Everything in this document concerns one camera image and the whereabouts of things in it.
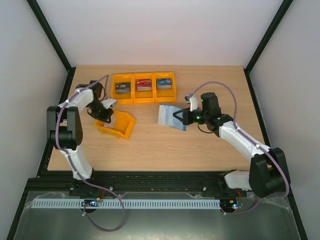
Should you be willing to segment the teal leather card holder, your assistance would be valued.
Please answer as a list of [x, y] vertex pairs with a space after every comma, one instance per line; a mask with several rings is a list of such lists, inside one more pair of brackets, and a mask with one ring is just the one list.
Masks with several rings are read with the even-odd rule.
[[161, 103], [159, 105], [157, 123], [161, 126], [167, 126], [185, 132], [187, 130], [187, 126], [183, 125], [183, 123], [173, 115], [175, 112], [178, 112], [180, 110], [182, 110], [182, 108]]

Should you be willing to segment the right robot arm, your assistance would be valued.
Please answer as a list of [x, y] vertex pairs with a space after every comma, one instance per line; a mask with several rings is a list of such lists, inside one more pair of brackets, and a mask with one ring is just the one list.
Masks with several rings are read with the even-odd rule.
[[271, 148], [247, 134], [228, 114], [223, 114], [215, 93], [207, 92], [200, 96], [202, 108], [198, 108], [197, 98], [187, 96], [189, 107], [173, 112], [173, 117], [184, 126], [206, 125], [208, 132], [227, 141], [250, 163], [248, 171], [232, 170], [218, 183], [218, 191], [229, 196], [235, 189], [252, 191], [259, 198], [277, 192], [290, 191], [287, 177], [287, 163], [280, 148]]

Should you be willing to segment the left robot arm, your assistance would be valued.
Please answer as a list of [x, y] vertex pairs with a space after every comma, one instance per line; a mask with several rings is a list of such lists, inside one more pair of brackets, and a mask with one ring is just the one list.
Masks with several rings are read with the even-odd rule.
[[116, 100], [101, 100], [104, 89], [99, 80], [79, 84], [63, 103], [46, 110], [47, 140], [67, 160], [76, 180], [90, 179], [93, 173], [82, 148], [84, 133], [80, 114], [89, 110], [88, 114], [93, 119], [107, 124], [112, 122], [112, 107]]

